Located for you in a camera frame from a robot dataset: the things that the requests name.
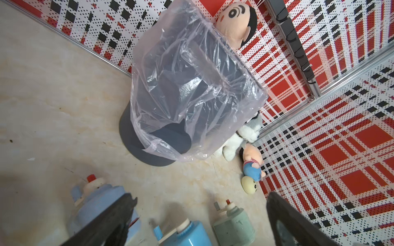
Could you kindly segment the bright blue pencil sharpener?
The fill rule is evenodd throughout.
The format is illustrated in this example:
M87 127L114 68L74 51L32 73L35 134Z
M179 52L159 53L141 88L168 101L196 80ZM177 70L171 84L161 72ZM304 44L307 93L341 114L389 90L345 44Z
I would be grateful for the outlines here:
M203 224L198 220L186 219L165 235L157 226L153 233L159 246L212 246Z

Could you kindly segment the green pencil sharpener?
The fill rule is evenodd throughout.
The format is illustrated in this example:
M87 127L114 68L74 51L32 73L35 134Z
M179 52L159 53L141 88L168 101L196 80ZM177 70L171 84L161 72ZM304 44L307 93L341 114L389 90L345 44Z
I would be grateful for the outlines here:
M220 209L218 203L218 219L213 223L213 231L220 246L251 246L255 240L255 229L243 208L226 201L227 205Z

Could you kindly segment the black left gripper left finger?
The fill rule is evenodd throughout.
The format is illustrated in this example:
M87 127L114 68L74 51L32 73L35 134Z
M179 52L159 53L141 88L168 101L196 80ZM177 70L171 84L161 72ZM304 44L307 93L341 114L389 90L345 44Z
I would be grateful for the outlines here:
M126 193L63 246L124 246L137 198Z

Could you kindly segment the light blue pencil sharpener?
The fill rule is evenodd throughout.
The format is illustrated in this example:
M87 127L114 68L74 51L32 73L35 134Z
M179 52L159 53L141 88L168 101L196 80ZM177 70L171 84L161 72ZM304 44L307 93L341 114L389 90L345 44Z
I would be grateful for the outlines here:
M67 224L70 238L127 193L124 187L113 186L107 183L105 179L96 178L93 174L89 175L87 179L88 183L83 189L77 185L71 191L77 211ZM134 208L126 244L135 238L140 230L141 220Z

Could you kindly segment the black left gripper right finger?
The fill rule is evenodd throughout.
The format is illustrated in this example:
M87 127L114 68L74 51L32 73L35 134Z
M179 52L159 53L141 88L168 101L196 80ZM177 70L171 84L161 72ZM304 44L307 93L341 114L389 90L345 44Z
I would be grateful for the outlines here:
M266 209L277 246L337 245L278 193L269 193Z

